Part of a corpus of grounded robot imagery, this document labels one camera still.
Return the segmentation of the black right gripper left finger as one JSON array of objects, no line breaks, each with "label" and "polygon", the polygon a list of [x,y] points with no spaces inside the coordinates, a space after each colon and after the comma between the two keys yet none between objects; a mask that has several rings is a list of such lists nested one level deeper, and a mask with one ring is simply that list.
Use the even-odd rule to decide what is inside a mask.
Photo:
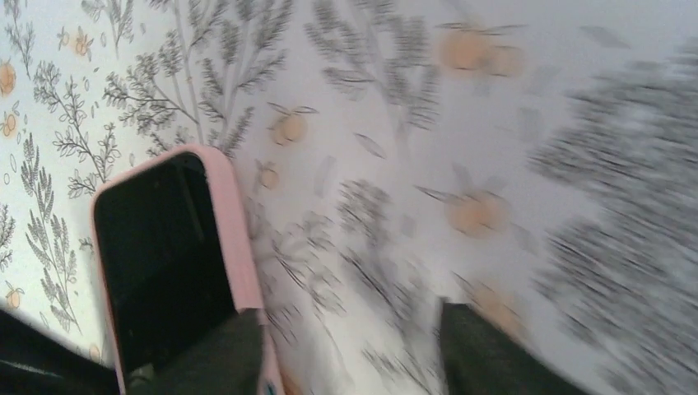
[{"label": "black right gripper left finger", "polygon": [[246,309],[213,329],[196,345],[129,394],[254,395],[260,393],[263,327],[257,309]]}]

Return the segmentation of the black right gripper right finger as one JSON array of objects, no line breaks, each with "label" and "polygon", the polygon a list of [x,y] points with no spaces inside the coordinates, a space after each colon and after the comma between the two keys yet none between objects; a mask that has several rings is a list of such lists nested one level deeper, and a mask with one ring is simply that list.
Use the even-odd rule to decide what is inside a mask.
[{"label": "black right gripper right finger", "polygon": [[447,394],[587,393],[549,369],[468,304],[441,304],[439,346]]}]

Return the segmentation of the pink silicone phone case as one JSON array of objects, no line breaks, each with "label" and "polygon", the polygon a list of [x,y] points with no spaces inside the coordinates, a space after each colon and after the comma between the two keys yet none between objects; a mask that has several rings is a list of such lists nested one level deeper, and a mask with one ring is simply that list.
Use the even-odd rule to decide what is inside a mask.
[{"label": "pink silicone phone case", "polygon": [[95,200],[107,188],[123,182],[164,160],[185,152],[198,156],[202,160],[206,171],[207,183],[211,193],[212,206],[216,219],[216,227],[221,243],[222,257],[235,305],[235,315],[230,318],[235,317],[246,309],[257,309],[259,311],[259,322],[263,327],[263,370],[259,394],[282,394],[285,389],[282,384],[274,342],[268,330],[269,322],[267,312],[263,303],[263,295],[257,269],[254,265],[250,239],[246,227],[244,207],[236,183],[234,167],[228,158],[217,149],[198,144],[179,146],[132,168],[129,172],[121,174],[107,184],[101,186],[92,200],[91,219],[95,259],[99,266],[100,279],[102,282],[105,312],[109,324],[110,344],[113,350],[114,367],[119,385],[119,392],[122,394],[129,394],[129,385],[146,383],[150,381],[150,379],[153,379],[156,374],[160,373],[161,370],[158,371],[151,366],[144,366],[134,370],[130,374],[124,374],[119,368],[119,356],[113,327],[114,320],[106,294],[105,276],[101,266],[97,233],[93,218]]}]

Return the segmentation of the green phone with black screen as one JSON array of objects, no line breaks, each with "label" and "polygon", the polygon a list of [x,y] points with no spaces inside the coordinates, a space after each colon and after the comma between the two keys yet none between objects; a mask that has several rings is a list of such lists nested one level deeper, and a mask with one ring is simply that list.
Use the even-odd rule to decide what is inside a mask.
[{"label": "green phone with black screen", "polygon": [[178,154],[107,188],[93,212],[124,374],[163,370],[235,315],[198,156]]}]

